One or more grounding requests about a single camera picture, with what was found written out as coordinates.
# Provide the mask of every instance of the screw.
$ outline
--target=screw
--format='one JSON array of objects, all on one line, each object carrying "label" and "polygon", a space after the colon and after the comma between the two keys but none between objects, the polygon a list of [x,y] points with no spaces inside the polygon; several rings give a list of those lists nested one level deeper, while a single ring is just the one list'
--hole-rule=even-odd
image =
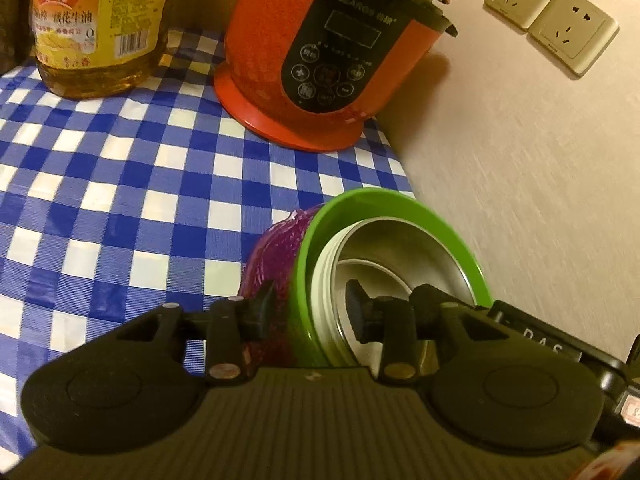
[{"label": "screw", "polygon": [[240,375],[240,367],[233,363],[218,363],[209,368],[209,375],[214,379],[231,380]]},{"label": "screw", "polygon": [[415,368],[407,363],[391,363],[385,366],[385,375],[391,379],[405,381],[415,375]]}]

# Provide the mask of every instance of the barcode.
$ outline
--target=barcode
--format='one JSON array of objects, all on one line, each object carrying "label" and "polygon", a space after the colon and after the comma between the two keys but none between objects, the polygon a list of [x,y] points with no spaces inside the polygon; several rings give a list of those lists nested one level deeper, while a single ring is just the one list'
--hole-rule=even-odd
[{"label": "barcode", "polygon": [[149,36],[149,31],[139,30],[133,34],[126,34],[124,36],[118,36],[116,38],[116,57],[126,56],[127,54],[133,54],[140,50],[146,49],[146,40]]}]

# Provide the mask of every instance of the tablecloth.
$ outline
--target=tablecloth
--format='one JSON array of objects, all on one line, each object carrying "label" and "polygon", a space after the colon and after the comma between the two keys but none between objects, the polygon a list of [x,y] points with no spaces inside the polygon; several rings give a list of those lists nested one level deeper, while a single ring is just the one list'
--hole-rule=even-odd
[{"label": "tablecloth", "polygon": [[[165,301],[238,291],[260,234],[345,190],[411,194],[376,123],[339,153],[257,137],[218,101],[221,37],[174,30],[117,96],[70,101],[33,62],[0,78],[0,470],[33,449],[19,393],[38,367]],[[202,344],[186,367],[204,368]]]}]

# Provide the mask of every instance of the rice cooker control panel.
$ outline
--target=rice cooker control panel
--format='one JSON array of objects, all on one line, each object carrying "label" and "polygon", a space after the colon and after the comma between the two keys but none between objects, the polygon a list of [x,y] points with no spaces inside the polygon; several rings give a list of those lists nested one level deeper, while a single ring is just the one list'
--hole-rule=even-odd
[{"label": "rice cooker control panel", "polygon": [[402,0],[314,0],[281,70],[297,106],[334,112],[362,92],[410,18]]}]

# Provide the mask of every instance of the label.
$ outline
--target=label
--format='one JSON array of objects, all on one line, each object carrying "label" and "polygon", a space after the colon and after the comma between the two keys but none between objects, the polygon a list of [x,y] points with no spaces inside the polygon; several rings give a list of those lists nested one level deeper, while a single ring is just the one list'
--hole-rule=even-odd
[{"label": "label", "polygon": [[572,361],[580,361],[582,352],[576,350],[567,343],[554,338],[553,336],[547,335],[542,332],[542,330],[538,330],[533,326],[527,325],[527,323],[522,320],[516,318],[511,319],[505,316],[500,320],[500,324],[508,326],[516,332],[520,332],[527,339],[531,339],[540,345],[547,346],[557,354],[564,355]]},{"label": "label", "polygon": [[620,414],[627,424],[640,428],[640,399],[633,395],[627,396]]},{"label": "label", "polygon": [[165,0],[33,0],[36,56],[52,68],[113,66],[151,52]]}]

